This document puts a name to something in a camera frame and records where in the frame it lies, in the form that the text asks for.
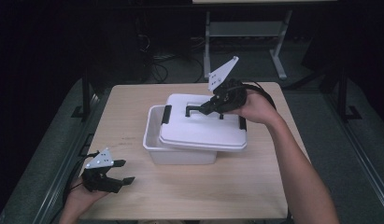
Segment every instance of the black cable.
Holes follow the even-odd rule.
[[[165,66],[161,65],[161,64],[157,64],[157,63],[154,63],[153,64],[154,66],[154,69],[156,70],[156,73],[154,73],[153,71],[151,72],[153,74],[153,78],[156,79],[157,83],[158,84],[163,84],[165,83],[166,79],[168,78],[168,69],[166,69]],[[159,70],[157,69],[157,67],[161,67],[164,71],[165,71],[165,75],[164,77],[162,77],[160,75],[160,72]]]

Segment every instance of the floor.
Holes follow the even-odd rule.
[[[187,56],[177,55],[167,49],[156,50],[151,74],[144,83],[206,82],[201,77],[201,42],[193,41],[193,48]],[[238,56],[239,63],[231,77],[277,82],[281,86],[290,85],[312,73],[301,65],[308,42],[288,41],[280,53],[288,78],[279,80],[268,52],[275,43],[275,39],[215,42],[211,67],[215,69],[233,56]],[[357,156],[361,152],[358,149],[362,148],[384,183],[384,123],[367,103],[359,87],[349,81],[348,105],[354,105],[362,119],[350,120],[345,124],[335,112],[336,91],[322,94],[319,91],[320,83],[321,78],[318,78],[298,90],[284,91],[311,162],[331,190],[341,223],[384,224],[384,206],[363,168],[363,161]],[[61,206],[62,188],[71,167],[78,160],[78,152],[88,148],[110,89],[117,84],[127,82],[119,77],[104,78],[102,86],[97,88],[100,91],[92,99],[92,113],[86,121],[81,122],[81,119],[69,116],[75,107],[81,105],[81,81],[75,83],[8,201],[0,223],[50,222]],[[257,220],[257,223],[281,221]],[[133,221],[82,220],[80,223]]]

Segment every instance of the metal bar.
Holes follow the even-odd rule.
[[[206,13],[206,49],[204,52],[204,78],[209,78],[209,73],[211,72],[211,61],[209,59],[209,11]]]
[[[338,116],[334,99],[329,95],[325,95],[325,100],[330,105],[330,108],[333,110],[334,114],[336,114],[335,117],[337,118],[338,122],[341,124],[340,125],[341,128],[343,129],[344,133],[346,134],[346,137],[351,143],[352,148],[354,149],[355,155],[357,157],[357,160],[360,163],[361,167],[363,168],[363,172],[365,173],[372,188],[376,192],[378,199],[380,200],[380,202],[383,204],[383,207],[384,207],[384,182],[382,181],[380,175],[377,173],[375,166],[370,161],[369,157],[366,155],[363,149],[363,146],[358,141],[358,138],[355,136],[354,131],[352,131],[348,123],[343,122],[343,120]]]
[[[91,99],[91,106],[95,107],[99,103],[99,99],[96,95],[94,95]],[[45,199],[43,203],[41,204],[35,219],[33,223],[49,223],[50,221],[50,211],[52,207],[55,205],[55,202],[57,201],[62,187],[64,183],[66,182],[68,176],[65,176],[65,174],[69,174],[69,171],[72,169],[71,164],[73,161],[75,161],[75,158],[78,155],[78,148],[83,145],[83,136],[86,133],[87,129],[90,125],[90,119],[93,116],[89,116],[88,120],[86,122],[81,122],[80,124],[80,130],[78,131],[78,134],[76,137],[72,140],[66,155],[64,157],[64,160],[54,177],[54,180],[52,181],[48,191],[46,192]]]

